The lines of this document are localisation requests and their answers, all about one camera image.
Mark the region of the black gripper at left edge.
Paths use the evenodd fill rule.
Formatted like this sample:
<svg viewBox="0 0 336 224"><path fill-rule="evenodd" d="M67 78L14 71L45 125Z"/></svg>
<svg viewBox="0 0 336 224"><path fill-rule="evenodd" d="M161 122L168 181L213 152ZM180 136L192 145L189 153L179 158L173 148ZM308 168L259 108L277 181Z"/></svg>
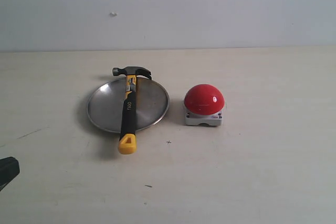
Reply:
<svg viewBox="0 0 336 224"><path fill-rule="evenodd" d="M14 157L0 159L0 191L20 173L19 162Z"/></svg>

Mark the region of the red dome push button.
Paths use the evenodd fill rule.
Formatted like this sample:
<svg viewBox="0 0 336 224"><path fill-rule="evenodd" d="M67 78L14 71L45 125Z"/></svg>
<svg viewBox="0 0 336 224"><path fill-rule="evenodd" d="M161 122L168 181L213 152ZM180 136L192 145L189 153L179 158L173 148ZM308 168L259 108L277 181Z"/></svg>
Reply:
<svg viewBox="0 0 336 224"><path fill-rule="evenodd" d="M222 93L215 86L198 84L190 88L184 97L183 105L186 125L222 125L223 108L226 102Z"/></svg>

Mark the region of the black and yellow claw hammer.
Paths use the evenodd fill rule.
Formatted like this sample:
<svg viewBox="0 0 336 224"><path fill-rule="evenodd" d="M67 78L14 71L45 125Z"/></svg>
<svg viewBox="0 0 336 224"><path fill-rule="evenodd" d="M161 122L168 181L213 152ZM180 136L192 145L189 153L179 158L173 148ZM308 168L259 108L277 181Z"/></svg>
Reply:
<svg viewBox="0 0 336 224"><path fill-rule="evenodd" d="M143 76L152 80L150 70L143 67L128 66L125 68L113 68L113 76L126 76L125 96L122 109L122 122L118 151L120 154L129 155L135 153L136 149L136 88L137 76Z"/></svg>

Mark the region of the round stainless steel plate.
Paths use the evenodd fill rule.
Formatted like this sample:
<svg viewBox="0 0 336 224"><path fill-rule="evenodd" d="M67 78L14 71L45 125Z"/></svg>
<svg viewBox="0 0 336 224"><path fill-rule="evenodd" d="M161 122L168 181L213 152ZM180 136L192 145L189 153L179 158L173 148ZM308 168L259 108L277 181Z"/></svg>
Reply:
<svg viewBox="0 0 336 224"><path fill-rule="evenodd" d="M120 133L126 78L114 79L103 84L90 96L87 115L97 128ZM137 78L136 107L138 131L159 122L169 108L169 95L159 83L146 78Z"/></svg>

